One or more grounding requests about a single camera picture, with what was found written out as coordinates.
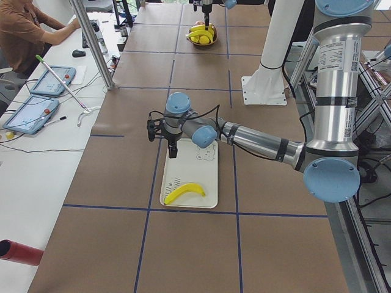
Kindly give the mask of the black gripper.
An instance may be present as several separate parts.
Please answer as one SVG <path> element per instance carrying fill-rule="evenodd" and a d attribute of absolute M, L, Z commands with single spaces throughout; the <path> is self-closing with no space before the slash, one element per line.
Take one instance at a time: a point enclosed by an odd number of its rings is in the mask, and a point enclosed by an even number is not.
<path fill-rule="evenodd" d="M 212 12 L 213 1 L 212 0 L 189 0 L 189 3 L 193 5 L 193 10 L 196 12 L 198 7 L 202 8 L 204 13 L 205 28 L 210 27 L 210 13 Z"/>
<path fill-rule="evenodd" d="M 168 149 L 169 149 L 169 158 L 176 158 L 177 157 L 177 141 L 179 140 L 178 137 L 169 137 L 167 139 Z"/>

